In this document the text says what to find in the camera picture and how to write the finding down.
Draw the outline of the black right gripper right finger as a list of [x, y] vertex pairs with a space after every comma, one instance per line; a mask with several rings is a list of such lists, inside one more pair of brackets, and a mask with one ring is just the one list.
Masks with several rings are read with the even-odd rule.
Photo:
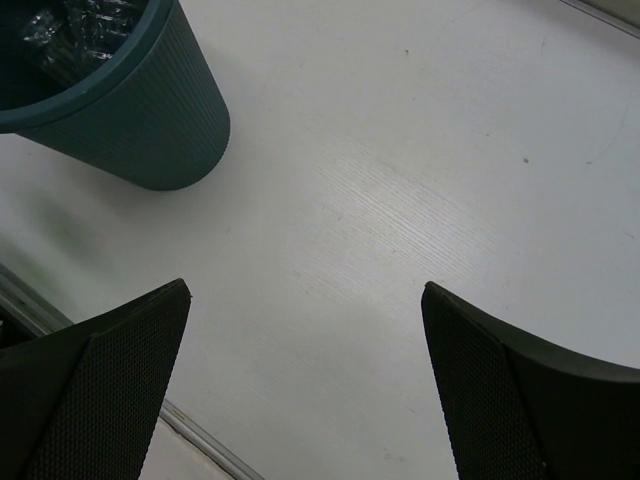
[[421, 310], [459, 478], [638, 478], [638, 369], [560, 347], [434, 282]]

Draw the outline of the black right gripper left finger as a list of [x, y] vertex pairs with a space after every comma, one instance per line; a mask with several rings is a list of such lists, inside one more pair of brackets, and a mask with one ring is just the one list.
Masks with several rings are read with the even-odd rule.
[[4, 479], [136, 479], [185, 331], [182, 279], [1, 351]]

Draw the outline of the clear plastic bottle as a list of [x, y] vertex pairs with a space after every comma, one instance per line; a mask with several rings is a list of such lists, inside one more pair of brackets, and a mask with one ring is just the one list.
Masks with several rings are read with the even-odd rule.
[[145, 1], [35, 1], [18, 21], [12, 48], [69, 87], [114, 56], [146, 6]]

